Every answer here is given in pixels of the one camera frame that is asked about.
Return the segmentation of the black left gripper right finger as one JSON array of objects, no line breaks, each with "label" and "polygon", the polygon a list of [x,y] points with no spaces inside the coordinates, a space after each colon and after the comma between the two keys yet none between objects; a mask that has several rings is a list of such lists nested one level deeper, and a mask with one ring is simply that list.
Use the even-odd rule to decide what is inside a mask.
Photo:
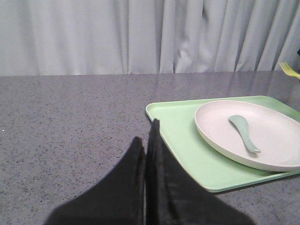
[{"label": "black left gripper right finger", "polygon": [[217,199],[179,164],[153,120],[146,160],[148,225],[253,225],[242,212]]}]

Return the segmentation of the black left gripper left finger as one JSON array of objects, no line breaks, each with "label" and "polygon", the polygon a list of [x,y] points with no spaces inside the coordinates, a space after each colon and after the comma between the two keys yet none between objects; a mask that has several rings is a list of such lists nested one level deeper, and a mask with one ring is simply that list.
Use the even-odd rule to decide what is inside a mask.
[{"label": "black left gripper left finger", "polygon": [[94,187],[57,207],[47,225],[142,225],[146,155],[135,137],[120,162]]}]

